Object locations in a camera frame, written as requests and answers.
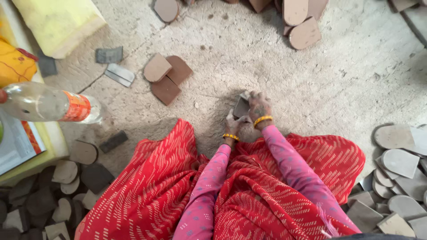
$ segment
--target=woman's right hand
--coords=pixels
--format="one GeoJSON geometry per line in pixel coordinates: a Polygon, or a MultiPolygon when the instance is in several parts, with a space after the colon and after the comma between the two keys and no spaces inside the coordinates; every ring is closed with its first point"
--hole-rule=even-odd
{"type": "MultiPolygon", "coordinates": [[[[267,97],[264,92],[258,93],[257,91],[252,91],[249,97],[249,105],[251,110],[249,111],[249,117],[252,122],[255,122],[258,118],[264,116],[271,116],[271,99],[267,97]]],[[[256,128],[258,130],[263,130],[266,126],[273,125],[272,120],[264,120],[257,124],[256,128]]]]}

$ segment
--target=bottle label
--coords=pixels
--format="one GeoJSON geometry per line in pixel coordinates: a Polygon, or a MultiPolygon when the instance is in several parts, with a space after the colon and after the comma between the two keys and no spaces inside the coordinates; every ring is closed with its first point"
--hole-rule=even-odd
{"type": "Polygon", "coordinates": [[[67,113],[59,121],[62,122],[80,122],[83,121],[89,113],[91,113],[91,104],[89,100],[79,94],[73,94],[67,91],[63,91],[68,97],[70,106],[68,107],[67,113]]]}

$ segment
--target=yellow foam block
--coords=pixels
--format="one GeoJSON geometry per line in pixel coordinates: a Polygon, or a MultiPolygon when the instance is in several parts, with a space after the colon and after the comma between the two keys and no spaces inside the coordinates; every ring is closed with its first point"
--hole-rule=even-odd
{"type": "Polygon", "coordinates": [[[12,0],[46,56],[63,59],[106,25],[91,0],[12,0]]]}

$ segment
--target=yellow cloth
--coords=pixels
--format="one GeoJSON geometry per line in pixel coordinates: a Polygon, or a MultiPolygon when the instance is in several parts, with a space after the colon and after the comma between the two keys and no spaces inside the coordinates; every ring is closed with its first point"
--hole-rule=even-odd
{"type": "Polygon", "coordinates": [[[37,71],[34,58],[0,36],[0,88],[11,83],[31,81],[37,71]]]}
{"type": "Polygon", "coordinates": [[[12,0],[46,56],[63,59],[106,24],[91,0],[12,0]]]}

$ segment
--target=red cap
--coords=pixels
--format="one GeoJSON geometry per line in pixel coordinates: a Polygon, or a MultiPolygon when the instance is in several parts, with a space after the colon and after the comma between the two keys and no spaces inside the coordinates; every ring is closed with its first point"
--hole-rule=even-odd
{"type": "Polygon", "coordinates": [[[3,89],[0,89],[0,103],[5,103],[7,100],[7,92],[3,89]]]}

